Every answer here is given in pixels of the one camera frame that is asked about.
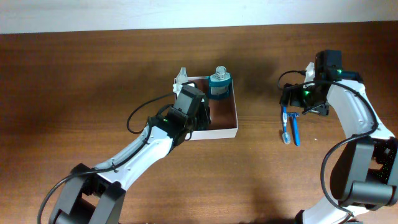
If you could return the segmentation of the blue white toothbrush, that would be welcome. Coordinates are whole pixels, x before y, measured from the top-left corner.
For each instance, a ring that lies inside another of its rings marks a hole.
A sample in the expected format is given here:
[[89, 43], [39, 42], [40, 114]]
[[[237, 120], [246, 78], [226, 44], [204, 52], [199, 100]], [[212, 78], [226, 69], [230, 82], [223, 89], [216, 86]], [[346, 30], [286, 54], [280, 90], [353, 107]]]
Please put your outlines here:
[[287, 132], [288, 115], [286, 107], [284, 106], [281, 107], [281, 119], [282, 119], [282, 140], [284, 144], [290, 144], [291, 138], [290, 134]]

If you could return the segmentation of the pink cardboard box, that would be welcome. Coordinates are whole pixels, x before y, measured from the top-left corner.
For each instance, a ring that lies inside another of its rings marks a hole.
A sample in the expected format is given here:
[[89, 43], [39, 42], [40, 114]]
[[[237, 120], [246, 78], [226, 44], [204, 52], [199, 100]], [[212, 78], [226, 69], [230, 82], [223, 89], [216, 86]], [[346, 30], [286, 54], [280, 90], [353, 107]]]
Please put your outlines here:
[[234, 97], [233, 84], [231, 84], [229, 97], [221, 100], [208, 100], [210, 107], [211, 124], [204, 131], [194, 131], [186, 140], [207, 140], [234, 138], [238, 131], [238, 117]]

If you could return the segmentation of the blue disposable razor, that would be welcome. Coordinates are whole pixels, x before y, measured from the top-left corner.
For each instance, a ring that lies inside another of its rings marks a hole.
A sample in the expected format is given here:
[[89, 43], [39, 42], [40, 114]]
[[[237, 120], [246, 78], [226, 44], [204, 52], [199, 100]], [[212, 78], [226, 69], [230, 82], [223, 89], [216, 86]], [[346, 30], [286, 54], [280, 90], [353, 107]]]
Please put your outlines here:
[[298, 113], [287, 113], [287, 116], [292, 120], [292, 132], [294, 136], [294, 143], [296, 146], [300, 145], [299, 127], [297, 118], [300, 116]]

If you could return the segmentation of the teal mouthwash bottle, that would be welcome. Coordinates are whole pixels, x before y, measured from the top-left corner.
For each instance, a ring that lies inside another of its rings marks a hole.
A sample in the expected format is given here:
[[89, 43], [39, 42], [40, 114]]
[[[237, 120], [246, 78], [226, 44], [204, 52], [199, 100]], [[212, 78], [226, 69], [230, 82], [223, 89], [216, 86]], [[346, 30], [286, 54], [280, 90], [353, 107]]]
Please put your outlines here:
[[230, 85], [233, 79], [226, 67], [218, 66], [215, 73], [208, 77], [207, 96], [211, 100], [222, 100], [229, 97]]

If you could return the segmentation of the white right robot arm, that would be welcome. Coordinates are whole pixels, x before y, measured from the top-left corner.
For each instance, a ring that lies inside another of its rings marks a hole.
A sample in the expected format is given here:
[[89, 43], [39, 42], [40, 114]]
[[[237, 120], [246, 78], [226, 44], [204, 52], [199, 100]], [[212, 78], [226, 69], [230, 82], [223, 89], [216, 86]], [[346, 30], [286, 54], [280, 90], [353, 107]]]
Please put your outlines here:
[[357, 223], [356, 217], [397, 203], [397, 138], [389, 131], [366, 95], [358, 72], [342, 66], [339, 50], [322, 50], [314, 62], [299, 71], [303, 83], [279, 85], [282, 140], [300, 144], [297, 123], [293, 137], [285, 130], [288, 106], [303, 113], [328, 116], [334, 109], [345, 139], [324, 156], [320, 183], [324, 196], [309, 209], [296, 214], [294, 223]]

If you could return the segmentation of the purple foaming soap pump bottle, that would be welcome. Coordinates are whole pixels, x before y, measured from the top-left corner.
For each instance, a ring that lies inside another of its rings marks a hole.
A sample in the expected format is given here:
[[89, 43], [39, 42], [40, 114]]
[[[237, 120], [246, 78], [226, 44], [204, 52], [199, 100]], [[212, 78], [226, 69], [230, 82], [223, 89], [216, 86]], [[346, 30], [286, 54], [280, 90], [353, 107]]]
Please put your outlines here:
[[188, 82], [188, 75], [187, 70], [185, 67], [182, 67], [175, 78], [176, 84], [183, 85], [184, 83]]

